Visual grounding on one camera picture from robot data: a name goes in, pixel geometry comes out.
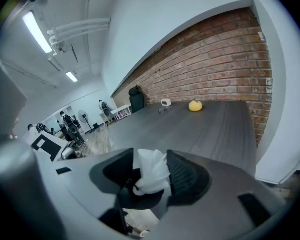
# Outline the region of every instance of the black slot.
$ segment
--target black slot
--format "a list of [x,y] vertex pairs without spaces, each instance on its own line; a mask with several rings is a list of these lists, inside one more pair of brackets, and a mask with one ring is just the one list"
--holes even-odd
[[71,170],[70,168],[64,167],[64,168],[61,168],[61,169],[56,170],[56,173],[60,175],[60,174],[65,174],[65,173],[71,172],[71,171],[72,171],[72,170]]
[[271,217],[270,213],[253,194],[242,194],[238,196],[238,199],[256,227],[260,226]]

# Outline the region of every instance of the gray table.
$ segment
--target gray table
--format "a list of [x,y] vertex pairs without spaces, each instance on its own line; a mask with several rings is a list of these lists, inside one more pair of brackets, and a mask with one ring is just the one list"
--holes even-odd
[[209,101],[199,112],[189,111],[188,105],[177,102],[159,114],[162,106],[154,104],[111,125],[115,149],[191,153],[239,167],[254,177],[257,144],[247,104]]

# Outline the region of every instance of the standing fan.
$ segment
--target standing fan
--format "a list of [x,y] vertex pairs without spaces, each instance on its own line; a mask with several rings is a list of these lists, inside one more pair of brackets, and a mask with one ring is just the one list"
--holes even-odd
[[80,110],[78,112],[78,118],[80,119],[80,121],[82,123],[87,123],[88,126],[90,127],[91,131],[92,131],[92,128],[91,128],[90,124],[88,123],[89,122],[89,116],[87,115],[86,112],[84,112],[83,110]]

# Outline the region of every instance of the yellow pumpkin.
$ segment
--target yellow pumpkin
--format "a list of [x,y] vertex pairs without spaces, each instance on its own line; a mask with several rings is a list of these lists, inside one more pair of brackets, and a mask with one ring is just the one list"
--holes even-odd
[[202,110],[202,103],[201,101],[193,100],[189,103],[189,109],[193,112],[197,112]]

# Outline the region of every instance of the desk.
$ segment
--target desk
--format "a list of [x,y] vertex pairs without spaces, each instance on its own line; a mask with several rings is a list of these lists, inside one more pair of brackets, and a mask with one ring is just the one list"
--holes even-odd
[[130,108],[131,105],[124,105],[115,110],[111,111],[111,114],[115,115],[115,118],[120,121],[123,118],[126,118],[131,115]]

